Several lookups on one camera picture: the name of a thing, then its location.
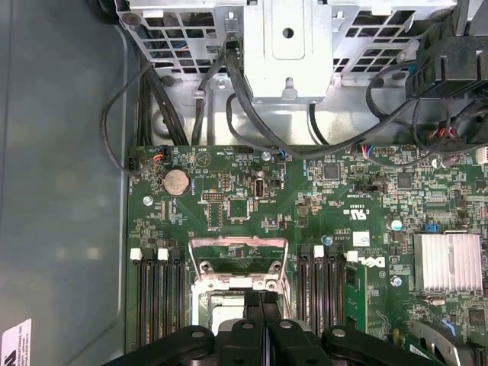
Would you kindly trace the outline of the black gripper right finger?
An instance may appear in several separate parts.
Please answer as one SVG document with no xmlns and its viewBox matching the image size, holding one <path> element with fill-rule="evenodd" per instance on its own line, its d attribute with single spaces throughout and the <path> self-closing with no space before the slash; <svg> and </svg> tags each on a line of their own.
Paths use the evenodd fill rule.
<svg viewBox="0 0 488 366">
<path fill-rule="evenodd" d="M 333 326 L 317 336 L 282 317 L 275 292 L 262 292 L 262 307 L 279 365 L 437 365 L 353 328 Z"/>
</svg>

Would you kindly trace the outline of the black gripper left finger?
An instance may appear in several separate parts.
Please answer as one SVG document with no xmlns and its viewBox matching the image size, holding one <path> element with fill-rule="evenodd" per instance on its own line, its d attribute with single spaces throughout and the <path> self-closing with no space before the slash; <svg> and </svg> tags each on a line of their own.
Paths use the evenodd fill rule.
<svg viewBox="0 0 488 366">
<path fill-rule="evenodd" d="M 244 317 L 216 335 L 203 326 L 186 326 L 107 365 L 259 365 L 262 356 L 262 295 L 246 291 Z"/>
</svg>

